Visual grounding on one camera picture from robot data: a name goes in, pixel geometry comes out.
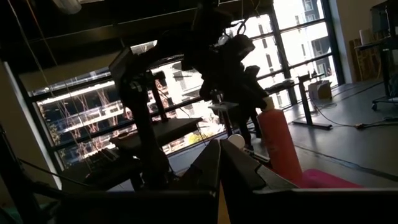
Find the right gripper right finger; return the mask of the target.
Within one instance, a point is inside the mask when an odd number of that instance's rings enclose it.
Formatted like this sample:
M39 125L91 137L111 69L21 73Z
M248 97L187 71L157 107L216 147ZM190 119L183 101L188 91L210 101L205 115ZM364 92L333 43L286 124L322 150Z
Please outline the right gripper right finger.
M283 224L286 196L297 186L260 164L228 140L221 140L221 183L231 224Z

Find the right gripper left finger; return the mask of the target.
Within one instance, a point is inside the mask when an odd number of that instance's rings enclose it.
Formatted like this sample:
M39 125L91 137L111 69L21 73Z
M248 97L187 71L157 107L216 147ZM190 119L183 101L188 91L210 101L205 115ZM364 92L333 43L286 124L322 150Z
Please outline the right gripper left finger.
M184 193L181 224L217 224L220 191L219 140L212 140L202 150L178 182Z

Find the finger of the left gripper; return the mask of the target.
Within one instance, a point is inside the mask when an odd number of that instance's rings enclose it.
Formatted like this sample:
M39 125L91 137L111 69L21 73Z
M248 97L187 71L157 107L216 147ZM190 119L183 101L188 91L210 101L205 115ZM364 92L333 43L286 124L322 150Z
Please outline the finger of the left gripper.
M246 85L254 95L254 106L256 108L266 109L266 98L268 97L268 93L257 82L257 74L259 71L260 67L257 65L250 65L244 69L244 78Z

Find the large pink paint bottle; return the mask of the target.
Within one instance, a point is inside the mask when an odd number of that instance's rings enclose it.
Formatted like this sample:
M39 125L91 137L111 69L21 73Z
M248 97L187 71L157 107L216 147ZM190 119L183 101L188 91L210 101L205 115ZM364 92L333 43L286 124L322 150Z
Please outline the large pink paint bottle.
M302 169L284 112L275 108L271 97L264 98L267 106L257 116L262 139L271 160L272 170L300 186Z

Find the black standing desk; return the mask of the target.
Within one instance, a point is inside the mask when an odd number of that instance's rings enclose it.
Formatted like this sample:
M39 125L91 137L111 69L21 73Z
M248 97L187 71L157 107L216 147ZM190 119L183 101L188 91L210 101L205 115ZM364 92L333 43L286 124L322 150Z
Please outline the black standing desk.
M295 86L298 86L302 100L302 107L305 115L305 121L299 118L293 120L292 124L329 131L333 127L331 124L314 123L312 120L309 98L306 95L305 86L304 86L304 83L310 80L312 80L312 77L310 75L304 75L298 78L287 78L283 82L277 83L275 85L272 85L271 87L266 88L266 92L269 95L271 95L280 91L294 89Z

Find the cardboard box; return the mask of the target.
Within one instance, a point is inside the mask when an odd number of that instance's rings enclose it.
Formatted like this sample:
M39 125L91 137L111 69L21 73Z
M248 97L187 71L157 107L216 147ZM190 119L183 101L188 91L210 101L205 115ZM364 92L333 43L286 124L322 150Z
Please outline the cardboard box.
M311 100L329 100L331 95L331 82L329 80L321 80L311 83L308 86L308 95Z

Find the pink plastic tray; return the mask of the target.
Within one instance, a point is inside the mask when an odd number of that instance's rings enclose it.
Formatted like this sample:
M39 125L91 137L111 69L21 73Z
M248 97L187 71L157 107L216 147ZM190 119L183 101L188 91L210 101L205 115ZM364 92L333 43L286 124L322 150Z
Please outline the pink plastic tray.
M302 189L357 189L363 186L317 169L308 169L294 182Z

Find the black keyboard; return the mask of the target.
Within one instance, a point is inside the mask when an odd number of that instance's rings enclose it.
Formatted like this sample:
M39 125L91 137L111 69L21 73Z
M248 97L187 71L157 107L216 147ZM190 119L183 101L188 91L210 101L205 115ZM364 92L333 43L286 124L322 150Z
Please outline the black keyboard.
M83 161L88 167L87 179L102 177L122 165L119 154L109 149L95 152Z

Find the black equipment cart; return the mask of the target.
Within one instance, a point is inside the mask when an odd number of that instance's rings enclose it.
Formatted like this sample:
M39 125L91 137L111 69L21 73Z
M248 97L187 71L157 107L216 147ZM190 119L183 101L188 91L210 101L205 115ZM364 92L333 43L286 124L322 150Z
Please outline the black equipment cart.
M378 103L398 103L398 100L395 100L395 97L391 96L391 70L389 67L391 52L393 50L398 50L398 34L396 32L398 24L398 0L386 0L385 2L373 6L371 8L371 12L373 11L376 11L379 14L381 31L386 31L387 36L369 44L362 44L359 47L355 47L355 49L358 51L367 50L373 47L377 47L378 49L385 96L372 101L371 109L376 111Z

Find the large black-framed window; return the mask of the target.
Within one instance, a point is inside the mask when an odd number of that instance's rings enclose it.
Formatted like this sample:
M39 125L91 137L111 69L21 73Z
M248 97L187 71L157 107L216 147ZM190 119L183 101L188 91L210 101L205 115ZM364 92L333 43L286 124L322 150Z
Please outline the large black-framed window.
M325 0L275 0L273 14L247 20L246 35L255 49L243 64L260 68L257 77L263 88L306 73L337 83L325 9ZM200 99L201 75L183 71L181 65L179 60L170 60L152 69L165 75L155 84L167 117L198 119L192 131L163 146L167 154L225 131L221 113ZM107 68L32 94L62 169L83 159L93 160L96 153L114 148L112 138L136 130Z

